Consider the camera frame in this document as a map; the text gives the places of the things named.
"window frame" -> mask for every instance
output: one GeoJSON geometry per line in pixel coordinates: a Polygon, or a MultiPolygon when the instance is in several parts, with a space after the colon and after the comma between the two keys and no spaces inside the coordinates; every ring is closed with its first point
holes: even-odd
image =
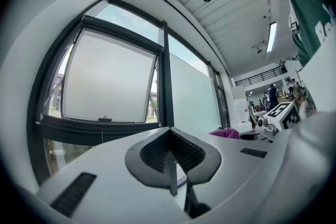
{"type": "MultiPolygon", "coordinates": [[[[98,0],[74,18],[63,29],[60,35],[50,46],[40,65],[32,87],[27,111],[28,150],[33,171],[39,184],[42,184],[48,177],[50,177],[50,170],[47,164],[48,160],[45,156],[45,152],[48,150],[48,143],[46,143],[48,139],[68,144],[95,146],[107,141],[113,141],[115,139],[157,129],[159,127],[174,126],[169,35],[174,37],[193,54],[195,54],[201,61],[203,61],[208,66],[209,76],[211,75],[210,69],[213,69],[211,63],[206,61],[206,59],[180,35],[170,29],[165,21],[160,21],[152,15],[121,0],[98,0]],[[122,26],[92,17],[108,4],[123,8],[157,26],[159,28],[159,42],[155,43],[122,26]],[[89,122],[56,118],[48,115],[48,112],[45,113],[46,110],[49,109],[49,104],[45,105],[45,102],[53,92],[52,87],[55,84],[55,74],[58,72],[68,49],[71,48],[72,44],[76,43],[81,31],[84,28],[125,40],[141,47],[142,49],[154,52],[157,55],[156,59],[158,62],[156,62],[156,71],[158,93],[156,110],[157,116],[160,119],[159,122],[132,124],[103,123],[97,121],[89,122]]],[[[65,68],[65,74],[68,68],[68,63],[65,68]]],[[[214,80],[214,85],[218,86],[216,78],[212,79],[214,80]]],[[[61,100],[64,81],[65,77],[63,77],[60,81],[62,85],[61,100]]],[[[218,110],[221,113],[221,101],[218,96],[216,97],[218,101],[218,110]]]]}

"fluorescent light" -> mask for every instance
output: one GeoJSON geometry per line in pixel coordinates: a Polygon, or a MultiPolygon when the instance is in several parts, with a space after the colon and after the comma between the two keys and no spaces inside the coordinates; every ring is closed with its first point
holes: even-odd
{"type": "Polygon", "coordinates": [[[277,23],[272,23],[270,25],[267,52],[270,52],[273,49],[275,35],[277,33],[277,25],[278,25],[277,23]]]}

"sky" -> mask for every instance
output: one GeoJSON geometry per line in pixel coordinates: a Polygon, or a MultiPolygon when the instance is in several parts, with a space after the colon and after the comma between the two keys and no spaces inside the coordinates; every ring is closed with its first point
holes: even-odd
{"type": "MultiPolygon", "coordinates": [[[[96,16],[96,18],[103,19],[108,22],[111,22],[119,26],[122,26],[124,28],[127,28],[156,43],[159,42],[159,29],[155,25],[149,23],[148,21],[140,18],[139,16],[125,9],[119,8],[114,5],[108,5],[96,16]]],[[[72,47],[66,54],[58,73],[64,74],[65,67],[66,67],[71,50],[72,50],[72,47]]],[[[206,64],[203,63],[190,50],[188,50],[179,41],[177,41],[175,38],[171,36],[169,36],[169,50],[170,50],[170,53],[179,57],[180,59],[182,59],[183,61],[185,61],[186,63],[188,63],[195,69],[197,69],[198,71],[208,76],[206,64]]],[[[157,79],[156,71],[154,74],[151,92],[157,92],[156,84],[154,83],[155,79],[157,79]]]]}

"railing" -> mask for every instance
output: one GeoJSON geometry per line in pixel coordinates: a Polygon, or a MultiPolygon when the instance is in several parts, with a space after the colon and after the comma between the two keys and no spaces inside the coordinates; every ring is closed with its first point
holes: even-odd
{"type": "Polygon", "coordinates": [[[236,86],[239,86],[239,85],[249,86],[249,85],[252,85],[258,82],[262,82],[264,80],[268,80],[270,78],[274,78],[284,73],[287,73],[285,66],[279,66],[277,68],[273,68],[271,70],[268,70],[266,72],[260,73],[252,77],[249,77],[247,79],[239,80],[235,83],[236,83],[236,86]]]}

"purple object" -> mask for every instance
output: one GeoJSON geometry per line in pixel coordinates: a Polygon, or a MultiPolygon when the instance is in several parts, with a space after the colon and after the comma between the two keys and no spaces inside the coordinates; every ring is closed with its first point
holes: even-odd
{"type": "Polygon", "coordinates": [[[224,130],[216,129],[212,131],[210,134],[220,136],[220,137],[241,139],[239,136],[239,132],[236,129],[232,129],[232,128],[225,128],[224,130]]]}

